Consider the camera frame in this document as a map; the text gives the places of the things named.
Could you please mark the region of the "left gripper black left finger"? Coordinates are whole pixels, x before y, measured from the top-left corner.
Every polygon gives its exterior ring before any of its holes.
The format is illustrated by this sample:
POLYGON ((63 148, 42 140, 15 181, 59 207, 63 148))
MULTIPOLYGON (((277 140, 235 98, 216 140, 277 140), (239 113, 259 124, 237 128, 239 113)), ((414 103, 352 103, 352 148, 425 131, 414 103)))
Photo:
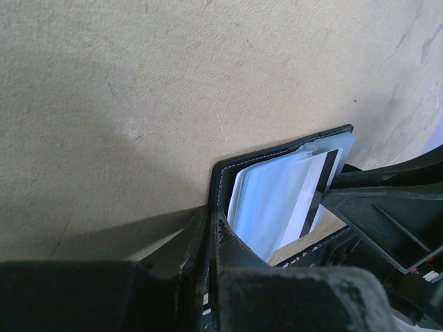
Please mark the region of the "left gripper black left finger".
POLYGON ((1 265, 2 331, 200 331, 209 217, 140 260, 1 265))

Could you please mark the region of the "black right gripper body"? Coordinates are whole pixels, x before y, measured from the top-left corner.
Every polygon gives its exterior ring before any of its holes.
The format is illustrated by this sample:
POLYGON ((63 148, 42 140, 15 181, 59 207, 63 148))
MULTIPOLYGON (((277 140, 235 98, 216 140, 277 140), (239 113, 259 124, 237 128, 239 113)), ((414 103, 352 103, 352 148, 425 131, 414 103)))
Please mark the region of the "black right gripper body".
POLYGON ((413 243, 381 256, 381 283, 395 318, 407 325, 442 324, 442 255, 413 243))

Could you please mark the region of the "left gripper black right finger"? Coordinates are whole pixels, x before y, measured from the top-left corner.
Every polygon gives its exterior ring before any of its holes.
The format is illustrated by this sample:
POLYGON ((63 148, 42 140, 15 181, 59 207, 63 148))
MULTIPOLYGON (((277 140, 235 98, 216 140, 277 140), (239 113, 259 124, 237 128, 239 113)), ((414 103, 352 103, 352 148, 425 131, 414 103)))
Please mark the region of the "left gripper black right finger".
POLYGON ((217 331, 396 331, 381 284, 348 267, 276 268, 211 212, 211 310, 217 331))

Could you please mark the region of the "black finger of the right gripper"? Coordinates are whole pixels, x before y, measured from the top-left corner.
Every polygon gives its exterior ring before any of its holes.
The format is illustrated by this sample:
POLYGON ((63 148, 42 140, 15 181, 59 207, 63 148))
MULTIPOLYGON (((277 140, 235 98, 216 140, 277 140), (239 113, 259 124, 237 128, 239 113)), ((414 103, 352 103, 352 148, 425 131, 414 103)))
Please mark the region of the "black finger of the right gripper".
POLYGON ((442 182, 442 145, 399 164, 371 170, 343 172, 332 182, 332 189, 358 187, 407 187, 442 182))
POLYGON ((322 204, 402 273, 442 252, 442 184, 328 191, 322 204))

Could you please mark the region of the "black leather card holder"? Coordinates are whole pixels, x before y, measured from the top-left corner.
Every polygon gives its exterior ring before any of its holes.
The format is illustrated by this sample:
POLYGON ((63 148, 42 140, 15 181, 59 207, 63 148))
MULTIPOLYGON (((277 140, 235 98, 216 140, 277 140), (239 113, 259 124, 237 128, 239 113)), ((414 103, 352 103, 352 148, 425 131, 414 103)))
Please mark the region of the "black leather card holder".
MULTIPOLYGON (((209 206, 223 212, 228 229, 242 247, 261 262, 271 263, 283 248, 277 249, 294 207, 301 161, 342 148, 335 175, 330 178, 333 181, 343 171, 354 145, 353 129, 346 124, 218 162, 211 176, 209 206)), ((319 203, 316 224, 309 234, 332 226, 324 220, 326 209, 319 203)))

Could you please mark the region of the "white magnetic stripe card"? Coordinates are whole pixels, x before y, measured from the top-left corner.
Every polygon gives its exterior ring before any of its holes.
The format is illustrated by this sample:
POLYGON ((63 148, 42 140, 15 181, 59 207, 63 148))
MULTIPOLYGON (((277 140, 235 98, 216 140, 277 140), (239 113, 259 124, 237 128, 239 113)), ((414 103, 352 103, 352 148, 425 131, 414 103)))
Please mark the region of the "white magnetic stripe card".
POLYGON ((277 249, 311 232, 317 220, 319 197, 331 183, 342 153, 343 149, 338 148, 301 161, 300 185, 296 188, 294 207, 277 249))

